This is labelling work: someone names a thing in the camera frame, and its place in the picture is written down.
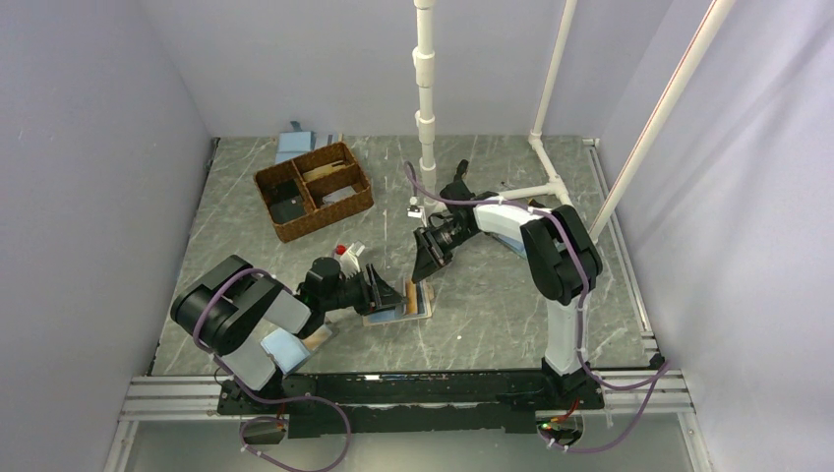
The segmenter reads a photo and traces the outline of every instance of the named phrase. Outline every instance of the gray marble floor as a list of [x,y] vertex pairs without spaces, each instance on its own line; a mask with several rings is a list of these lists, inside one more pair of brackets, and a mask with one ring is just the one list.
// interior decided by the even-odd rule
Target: gray marble floor
[[[405,214],[410,196],[402,161],[420,155],[416,137],[347,138],[371,178],[375,205],[296,241],[282,244],[269,224],[253,174],[270,166],[275,142],[223,139],[208,177],[177,283],[177,292],[231,254],[267,268],[289,286],[302,280],[314,258],[337,243],[360,240],[367,262],[384,279],[411,273],[412,231],[419,221]],[[602,195],[588,154],[578,137],[551,137],[545,149],[566,181],[586,224]],[[438,188],[451,179],[457,162],[470,160],[467,185],[473,192],[500,191],[544,183],[541,164],[521,136],[437,137]],[[555,198],[544,198],[554,205]],[[614,240],[599,242],[605,271],[591,298],[588,348],[595,367],[645,366],[623,265]],[[537,293],[526,261],[485,235],[459,248],[454,262],[430,278],[436,293],[428,320],[363,327],[352,312],[329,318],[339,335],[308,362],[302,372],[459,370],[537,367],[546,346],[544,299]],[[256,329],[258,336],[269,326]],[[154,375],[210,374],[215,366],[197,350],[178,325],[167,320]]]

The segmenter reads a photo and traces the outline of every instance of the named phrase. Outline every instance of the vertical pipe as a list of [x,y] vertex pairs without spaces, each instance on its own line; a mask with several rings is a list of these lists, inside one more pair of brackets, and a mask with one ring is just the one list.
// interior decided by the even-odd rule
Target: vertical pipe
[[703,20],[701,20],[701,24],[692,37],[692,41],[689,42],[689,46],[686,48],[684,57],[681,58],[681,62],[678,63],[678,67],[669,79],[669,83],[666,84],[666,88],[660,95],[660,99],[657,101],[648,122],[646,122],[646,126],[643,128],[642,133],[637,138],[637,142],[634,144],[634,148],[628,155],[623,170],[617,177],[617,181],[614,182],[611,193],[603,203],[599,214],[594,220],[594,224],[591,226],[590,235],[593,241],[596,242],[599,239],[603,228],[611,217],[611,213],[614,212],[614,208],[623,197],[623,193],[628,188],[628,184],[631,183],[631,179],[637,172],[646,153],[654,144],[661,128],[666,124],[669,114],[672,112],[675,104],[678,103],[678,98],[684,92],[686,84],[689,83],[689,79],[691,79],[692,74],[697,69],[698,64],[700,64],[704,53],[709,48],[712,39],[724,23],[734,3],[735,0],[712,0],[712,3],[709,5]]
[[432,86],[435,82],[435,46],[433,39],[433,7],[435,0],[414,0],[417,8],[417,47],[412,51],[420,109],[414,115],[423,152],[420,157],[420,180],[429,192],[435,192],[437,165],[435,164],[435,112]]
[[539,102],[539,110],[536,112],[536,121],[530,135],[536,138],[542,136],[542,126],[545,123],[550,97],[553,95],[553,87],[556,84],[556,74],[559,71],[559,64],[562,62],[562,55],[565,53],[567,34],[570,32],[570,22],[573,20],[573,12],[576,10],[577,0],[565,0],[565,8],[562,10],[562,21],[559,23],[559,33],[556,36],[556,44],[553,46],[553,55],[550,58],[545,89],[542,90],[542,101]]

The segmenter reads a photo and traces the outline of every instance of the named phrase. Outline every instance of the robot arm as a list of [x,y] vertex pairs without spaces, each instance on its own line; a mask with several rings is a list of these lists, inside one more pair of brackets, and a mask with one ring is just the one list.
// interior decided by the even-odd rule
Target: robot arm
[[[456,201],[499,199],[487,193],[476,197],[462,179],[455,178],[441,190],[441,197]],[[509,205],[447,206],[448,214],[433,214],[443,224],[418,228],[417,258],[412,280],[417,282],[448,265],[452,250],[479,232],[494,233],[523,247],[533,282],[547,299],[548,346],[545,361],[558,375],[565,376],[581,369],[575,350],[584,348],[587,330],[577,342],[579,322],[576,297],[582,291],[582,280],[553,223],[541,216]],[[602,260],[584,224],[573,206],[560,206],[551,214],[565,229],[588,277],[590,289],[602,272]]]
[[[252,268],[249,263],[230,256],[174,300],[171,319],[193,334],[217,290],[248,268]],[[296,294],[271,276],[241,277],[208,312],[200,340],[247,387],[261,397],[274,398],[281,395],[281,378],[309,357],[301,340],[323,326],[326,312],[352,307],[359,315],[369,315],[404,301],[372,265],[365,266],[365,273],[346,276],[335,259],[318,258]],[[261,320],[278,329],[259,343],[252,333]]]

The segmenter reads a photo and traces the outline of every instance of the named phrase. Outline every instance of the white wall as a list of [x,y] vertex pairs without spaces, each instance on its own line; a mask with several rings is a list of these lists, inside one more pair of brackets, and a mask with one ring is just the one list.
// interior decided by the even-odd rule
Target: white wall
[[[696,7],[673,4],[603,134],[609,181]],[[832,58],[830,1],[737,2],[619,208],[719,471],[834,470]]]
[[209,135],[133,0],[4,1],[0,64],[0,470],[100,470]]
[[[143,3],[216,136],[417,133],[411,0]],[[437,2],[438,134],[529,131],[563,3]],[[580,0],[546,134],[602,134],[670,4]]]

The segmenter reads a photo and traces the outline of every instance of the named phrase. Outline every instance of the metal frame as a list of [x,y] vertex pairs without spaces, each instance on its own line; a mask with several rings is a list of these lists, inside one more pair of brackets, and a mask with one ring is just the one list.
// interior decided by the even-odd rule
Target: metal frame
[[[588,152],[588,161],[591,164],[591,171],[594,174],[594,179],[597,181],[597,187],[602,194],[603,201],[608,198],[608,185],[605,183],[605,178],[602,173],[602,166],[599,161],[599,151],[597,149],[599,140],[583,140],[585,148]],[[611,214],[611,224],[608,225],[611,237],[614,240],[614,246],[617,249],[617,257],[623,266],[623,277],[628,284],[631,303],[634,310],[638,314],[638,320],[643,327],[643,331],[651,332],[651,322],[646,314],[646,306],[643,303],[643,295],[640,293],[640,287],[637,284],[637,277],[634,275],[634,267],[631,265],[631,257],[628,256],[628,248],[626,247],[626,240],[623,238],[623,231],[620,228],[620,221],[617,219],[617,213]]]
[[[596,374],[611,384],[633,384],[639,379],[654,375],[656,371],[634,370],[600,370]],[[192,376],[192,377],[136,377],[125,395],[125,401],[119,414],[119,423],[110,448],[110,454],[104,468],[105,472],[123,472],[128,464],[133,440],[143,421],[222,421],[241,422],[251,418],[244,415],[224,415],[217,413],[217,400],[220,396],[220,384],[229,377]],[[647,386],[632,391],[616,391],[602,388],[606,406],[601,410],[582,410],[583,415],[606,415],[609,425],[613,424],[614,415],[632,415],[642,402]],[[452,406],[472,406],[455,404]],[[385,405],[361,405],[379,408]],[[441,404],[427,403],[422,406],[437,407]],[[547,418],[564,414],[562,410],[542,410],[536,412],[537,418]],[[689,459],[695,472],[712,470],[709,456],[704,446],[703,437],[697,424],[694,407],[686,387],[684,375],[679,370],[672,370],[658,382],[657,389],[649,400],[645,414],[677,414],[684,434]]]

